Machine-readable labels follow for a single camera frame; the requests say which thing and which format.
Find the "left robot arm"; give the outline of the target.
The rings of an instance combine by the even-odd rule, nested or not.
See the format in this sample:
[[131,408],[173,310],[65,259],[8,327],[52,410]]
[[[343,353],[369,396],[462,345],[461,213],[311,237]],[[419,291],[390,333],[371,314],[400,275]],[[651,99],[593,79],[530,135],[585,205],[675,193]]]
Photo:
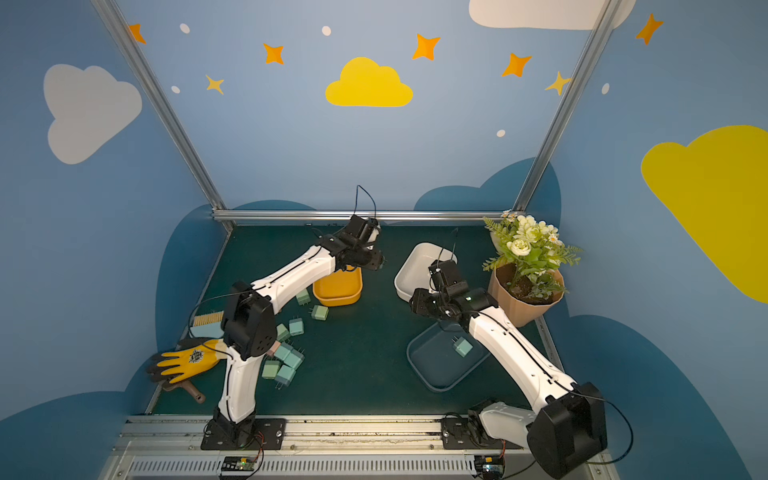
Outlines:
[[256,389],[261,364],[277,340],[275,317],[301,290],[348,267],[376,271],[383,255],[374,217],[352,215],[339,231],[323,234],[301,256],[251,284],[237,282],[221,328],[226,374],[221,398],[204,428],[203,450],[247,448],[257,438]]

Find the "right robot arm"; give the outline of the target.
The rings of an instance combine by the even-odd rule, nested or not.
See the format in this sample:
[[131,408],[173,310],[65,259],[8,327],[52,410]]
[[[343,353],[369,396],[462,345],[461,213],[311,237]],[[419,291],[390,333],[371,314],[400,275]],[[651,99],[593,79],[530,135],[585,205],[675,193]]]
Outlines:
[[503,402],[481,409],[489,437],[519,445],[542,470],[561,479],[608,446],[605,398],[593,384],[577,383],[543,356],[483,288],[472,289],[453,260],[428,267],[431,285],[409,304],[424,317],[460,325],[515,381],[531,406],[524,417]]

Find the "white storage box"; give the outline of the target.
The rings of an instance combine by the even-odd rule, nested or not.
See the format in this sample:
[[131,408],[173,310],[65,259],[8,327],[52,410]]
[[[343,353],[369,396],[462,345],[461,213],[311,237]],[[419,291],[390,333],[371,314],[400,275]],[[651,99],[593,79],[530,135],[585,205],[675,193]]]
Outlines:
[[409,302],[417,288],[433,289],[429,266],[435,260],[458,262],[449,249],[432,243],[422,242],[413,248],[394,278],[396,294],[401,300]]

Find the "yellow storage box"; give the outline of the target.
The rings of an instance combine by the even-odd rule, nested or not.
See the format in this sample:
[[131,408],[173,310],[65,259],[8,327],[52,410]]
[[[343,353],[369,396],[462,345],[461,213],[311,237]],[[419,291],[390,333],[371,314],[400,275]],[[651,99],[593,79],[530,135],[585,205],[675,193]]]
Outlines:
[[340,307],[356,303],[363,291],[360,268],[343,269],[326,276],[312,285],[314,297],[326,307]]

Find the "clear blue storage box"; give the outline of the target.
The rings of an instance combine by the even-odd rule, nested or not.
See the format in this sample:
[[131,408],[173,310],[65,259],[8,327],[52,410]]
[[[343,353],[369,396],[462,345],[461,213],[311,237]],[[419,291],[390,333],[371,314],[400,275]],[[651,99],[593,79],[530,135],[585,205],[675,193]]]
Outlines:
[[[466,358],[453,349],[455,337],[464,337],[473,345]],[[412,339],[406,347],[406,358],[416,375],[432,392],[443,393],[454,388],[490,356],[489,351],[457,323],[436,321]]]

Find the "potted artificial plant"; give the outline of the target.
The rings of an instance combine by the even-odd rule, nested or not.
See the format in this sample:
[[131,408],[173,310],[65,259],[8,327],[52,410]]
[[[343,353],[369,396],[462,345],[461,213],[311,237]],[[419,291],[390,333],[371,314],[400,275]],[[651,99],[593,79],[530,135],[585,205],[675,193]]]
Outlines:
[[580,262],[582,250],[560,239],[559,230],[527,214],[507,210],[485,217],[495,256],[483,263],[491,273],[489,291],[516,327],[556,305],[566,293],[560,268]]

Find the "green plug middle pile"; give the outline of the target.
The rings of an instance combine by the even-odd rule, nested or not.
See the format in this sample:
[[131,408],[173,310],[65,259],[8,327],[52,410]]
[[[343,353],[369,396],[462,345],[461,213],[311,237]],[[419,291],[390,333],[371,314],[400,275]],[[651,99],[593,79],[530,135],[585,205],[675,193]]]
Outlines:
[[284,324],[277,325],[276,333],[278,342],[283,342],[291,336],[289,329]]

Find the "blue plug right pile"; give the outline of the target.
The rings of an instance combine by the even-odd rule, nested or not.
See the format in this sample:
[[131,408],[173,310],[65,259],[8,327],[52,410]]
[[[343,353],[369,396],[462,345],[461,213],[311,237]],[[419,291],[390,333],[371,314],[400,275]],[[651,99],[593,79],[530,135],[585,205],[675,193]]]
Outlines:
[[286,356],[286,358],[284,360],[284,363],[288,367],[290,367],[290,368],[292,368],[294,370],[297,370],[301,366],[303,361],[304,361],[304,355],[301,352],[291,350],[291,351],[288,352],[288,354],[287,354],[287,356]]

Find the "blue plug pile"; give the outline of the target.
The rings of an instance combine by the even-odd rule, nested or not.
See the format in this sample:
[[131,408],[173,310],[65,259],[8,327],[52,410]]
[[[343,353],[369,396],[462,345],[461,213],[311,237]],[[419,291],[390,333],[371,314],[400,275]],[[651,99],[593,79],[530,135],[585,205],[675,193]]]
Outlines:
[[292,354],[293,354],[293,348],[288,344],[281,343],[275,350],[274,357],[280,360],[281,362],[287,364]]
[[291,350],[291,351],[288,352],[288,354],[287,354],[287,356],[286,356],[286,358],[284,360],[284,363],[288,367],[290,367],[290,368],[292,368],[294,370],[297,370],[301,366],[303,361],[304,361],[304,355],[301,352]]

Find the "blue plug centre pile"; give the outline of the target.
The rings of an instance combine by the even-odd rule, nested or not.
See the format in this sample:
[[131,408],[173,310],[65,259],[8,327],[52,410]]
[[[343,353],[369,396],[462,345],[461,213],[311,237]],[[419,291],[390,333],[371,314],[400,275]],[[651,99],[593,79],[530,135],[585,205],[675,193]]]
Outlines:
[[287,364],[292,354],[293,354],[293,348],[288,344],[281,343],[275,350],[274,357],[280,360],[281,362]]

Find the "blue plug bottom middle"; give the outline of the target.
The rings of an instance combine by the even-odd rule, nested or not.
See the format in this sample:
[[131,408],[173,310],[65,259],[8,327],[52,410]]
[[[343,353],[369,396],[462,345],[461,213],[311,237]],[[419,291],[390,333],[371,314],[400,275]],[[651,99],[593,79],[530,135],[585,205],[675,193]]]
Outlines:
[[275,375],[274,381],[278,390],[288,387],[294,380],[296,370],[288,365],[282,365]]

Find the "yellow work glove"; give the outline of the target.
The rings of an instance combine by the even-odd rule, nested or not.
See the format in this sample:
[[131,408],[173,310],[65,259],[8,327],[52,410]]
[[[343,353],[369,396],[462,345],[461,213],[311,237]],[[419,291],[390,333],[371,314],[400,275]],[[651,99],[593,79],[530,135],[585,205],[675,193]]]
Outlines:
[[153,382],[173,385],[205,373],[229,357],[221,339],[185,339],[180,342],[180,350],[153,355],[146,373]]

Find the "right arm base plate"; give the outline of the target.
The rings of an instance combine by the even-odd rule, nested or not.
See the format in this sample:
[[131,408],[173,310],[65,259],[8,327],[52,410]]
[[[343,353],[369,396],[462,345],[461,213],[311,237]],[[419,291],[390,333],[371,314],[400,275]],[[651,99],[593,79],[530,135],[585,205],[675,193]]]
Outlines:
[[440,420],[440,438],[445,450],[523,449],[521,445],[491,438],[478,420],[458,415],[447,415]]

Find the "aluminium frame rail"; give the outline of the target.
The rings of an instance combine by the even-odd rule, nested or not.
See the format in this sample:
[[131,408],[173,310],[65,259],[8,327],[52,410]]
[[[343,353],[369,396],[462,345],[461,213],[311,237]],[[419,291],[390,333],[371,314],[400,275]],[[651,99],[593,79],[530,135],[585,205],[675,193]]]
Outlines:
[[346,211],[346,210],[214,210],[217,221],[231,222],[340,222],[352,215],[380,222],[475,222],[497,218],[500,211]]

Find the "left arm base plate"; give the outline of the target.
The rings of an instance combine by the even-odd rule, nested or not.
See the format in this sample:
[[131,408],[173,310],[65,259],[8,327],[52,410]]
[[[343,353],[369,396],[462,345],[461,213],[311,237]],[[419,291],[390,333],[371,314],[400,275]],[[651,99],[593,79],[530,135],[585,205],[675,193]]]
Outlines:
[[284,418],[247,418],[235,424],[223,417],[217,417],[206,424],[201,449],[280,450],[286,425],[287,420]]

